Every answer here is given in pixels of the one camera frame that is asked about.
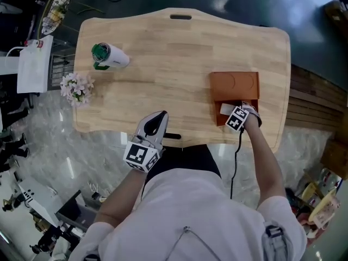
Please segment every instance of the white shirt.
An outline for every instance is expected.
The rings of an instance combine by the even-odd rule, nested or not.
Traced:
[[[276,222],[288,236],[292,247],[288,260],[300,260],[306,234],[285,197],[271,197],[253,210],[230,200],[215,173],[173,169],[146,184],[137,209],[116,228],[105,222],[93,224],[69,261],[81,261],[96,249],[101,261],[162,261],[185,226],[221,260],[259,261],[263,260],[265,221]],[[192,233],[186,233],[171,253],[171,260],[216,259]]]

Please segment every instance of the marble floor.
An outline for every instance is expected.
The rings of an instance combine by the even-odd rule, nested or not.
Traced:
[[[100,131],[80,133],[72,126],[72,109],[59,91],[34,98],[34,109],[13,124],[14,135],[25,133],[30,149],[27,159],[17,157],[18,174],[34,177],[58,191],[64,201],[78,189],[84,196],[92,194],[88,182],[98,185],[108,195],[126,176],[130,168],[122,160],[127,135]],[[296,188],[303,170],[318,165],[329,132],[285,127],[276,153],[285,184]],[[234,171],[234,145],[209,145],[220,169],[226,194],[229,194]],[[234,180],[233,198],[256,207],[259,190],[254,174],[252,151],[241,148],[238,172]]]

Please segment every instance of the wooden table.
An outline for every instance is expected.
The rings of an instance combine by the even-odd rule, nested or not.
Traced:
[[[124,69],[94,70],[91,49],[100,42],[122,49],[130,64]],[[258,71],[261,129],[273,151],[281,141],[290,85],[289,37],[282,30],[240,24],[194,9],[92,18],[81,25],[74,71],[96,80],[90,107],[74,112],[78,131],[134,133],[145,116],[166,110],[167,132],[182,136],[163,141],[174,147],[238,142],[237,133],[214,124],[208,75]],[[250,145],[243,134],[243,146]]]

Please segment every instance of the wire basket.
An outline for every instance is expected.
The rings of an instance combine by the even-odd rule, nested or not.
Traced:
[[[43,35],[51,34],[60,26],[68,11],[70,1],[71,0],[48,0],[41,16],[38,29],[38,40],[42,38]]]

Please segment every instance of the black pants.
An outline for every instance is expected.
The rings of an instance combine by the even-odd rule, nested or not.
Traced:
[[[147,174],[145,184],[154,176],[174,168],[211,171],[220,178],[220,171],[207,145],[197,145],[187,148],[165,147],[162,157]]]
[[[22,149],[19,149],[20,147],[25,145],[25,141],[22,138],[19,141],[15,142],[7,142],[5,143],[5,149],[0,152],[0,172],[4,172],[9,170],[11,167],[9,164],[5,164],[5,162],[12,156],[20,156],[20,157],[26,157],[27,152],[25,152]]]
[[[18,113],[8,114],[8,113],[10,113],[12,111],[16,111],[18,108],[20,108],[22,105],[22,102],[23,102],[23,99],[19,98],[19,99],[11,100],[9,102],[0,104],[3,128],[8,128],[14,122],[17,122],[18,120],[20,120],[28,115],[27,109],[25,109],[21,112],[18,112]]]

